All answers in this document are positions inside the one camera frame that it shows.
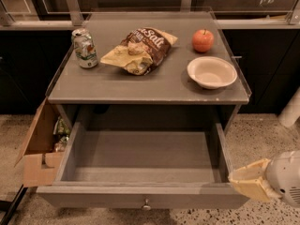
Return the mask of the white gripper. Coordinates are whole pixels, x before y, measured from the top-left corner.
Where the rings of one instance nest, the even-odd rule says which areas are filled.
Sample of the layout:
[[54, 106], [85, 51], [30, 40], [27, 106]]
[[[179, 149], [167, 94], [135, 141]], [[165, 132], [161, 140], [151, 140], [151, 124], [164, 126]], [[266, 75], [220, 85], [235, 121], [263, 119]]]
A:
[[259, 202], [280, 199], [291, 207], [300, 207], [300, 151], [283, 152], [263, 158], [229, 174], [233, 188]]

